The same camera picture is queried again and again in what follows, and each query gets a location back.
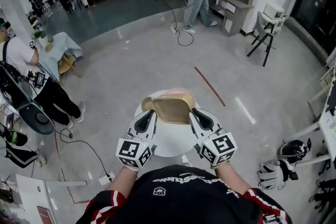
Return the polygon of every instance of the helmet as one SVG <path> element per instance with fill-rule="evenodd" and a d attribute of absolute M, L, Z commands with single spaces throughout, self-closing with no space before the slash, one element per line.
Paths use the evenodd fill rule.
<path fill-rule="evenodd" d="M 279 158 L 286 159 L 289 163 L 296 163 L 302 160 L 310 151 L 311 141 L 308 139 L 307 146 L 303 141 L 293 140 L 282 145 L 278 150 Z"/>
<path fill-rule="evenodd" d="M 262 162 L 258 170 L 259 186 L 262 189 L 282 189 L 286 185 L 288 178 L 297 180 L 298 175 L 294 172 L 294 167 L 285 159 L 276 159 Z"/>

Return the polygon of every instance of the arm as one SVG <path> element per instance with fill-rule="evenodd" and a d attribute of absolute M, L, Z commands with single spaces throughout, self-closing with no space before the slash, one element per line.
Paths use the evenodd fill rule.
<path fill-rule="evenodd" d="M 36 65 L 38 64 L 38 60 L 39 60 L 39 55 L 38 55 L 37 50 L 35 50 L 33 56 L 31 57 L 31 59 L 30 59 L 30 61 L 29 61 L 29 63 L 30 63 L 31 65 L 36 66 Z"/>
<path fill-rule="evenodd" d="M 128 198 L 137 175 L 138 172 L 123 167 L 107 188 L 90 200 L 76 224 L 104 223 L 113 216 Z"/>
<path fill-rule="evenodd" d="M 138 172 L 132 171 L 127 167 L 123 167 L 116 178 L 107 186 L 105 190 L 116 190 L 120 192 L 125 199 L 128 198 Z"/>
<path fill-rule="evenodd" d="M 215 172 L 218 178 L 241 195 L 251 188 L 251 186 L 238 175 L 229 162 L 215 169 Z"/>
<path fill-rule="evenodd" d="M 258 204 L 262 211 L 259 223 L 269 223 L 265 221 L 265 217 L 272 216 L 272 219 L 275 216 L 277 223 L 292 224 L 289 215 L 278 203 L 264 194 L 260 189 L 252 188 L 238 175 L 229 162 L 215 169 L 215 172 L 217 177 L 223 180 L 233 191 Z"/>

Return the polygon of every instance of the jeans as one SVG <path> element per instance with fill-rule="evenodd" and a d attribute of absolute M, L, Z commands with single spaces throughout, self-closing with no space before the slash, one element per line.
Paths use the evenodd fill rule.
<path fill-rule="evenodd" d="M 211 25 L 209 0 L 188 0 L 187 8 L 184 11 L 184 29 L 189 30 L 193 28 L 198 12 L 200 12 L 204 26 L 208 27 Z"/>
<path fill-rule="evenodd" d="M 54 104 L 70 116 L 76 119 L 80 117 L 81 112 L 78 106 L 70 100 L 65 90 L 50 78 L 34 100 L 42 106 L 48 117 L 60 124 L 68 125 L 70 120 L 68 115 L 57 109 Z"/>

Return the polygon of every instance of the white round table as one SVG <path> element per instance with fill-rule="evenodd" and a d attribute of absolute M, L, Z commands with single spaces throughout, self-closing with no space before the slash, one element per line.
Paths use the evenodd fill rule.
<path fill-rule="evenodd" d="M 167 90 L 158 91 L 149 97 L 159 97 Z M 142 113 L 141 103 L 139 104 L 134 116 Z M 162 122 L 157 117 L 156 132 L 154 135 L 154 145 L 158 146 L 155 155 L 160 157 L 177 157 L 190 151 L 196 145 L 196 136 L 193 134 L 190 125 L 172 124 Z"/>

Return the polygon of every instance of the black helmet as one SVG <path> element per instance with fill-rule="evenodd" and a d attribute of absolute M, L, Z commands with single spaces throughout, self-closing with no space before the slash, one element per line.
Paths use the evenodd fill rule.
<path fill-rule="evenodd" d="M 282 145 L 278 150 L 278 156 L 286 159 L 289 163 L 302 160 L 310 151 L 311 141 L 308 139 L 307 146 L 301 140 L 293 140 Z"/>

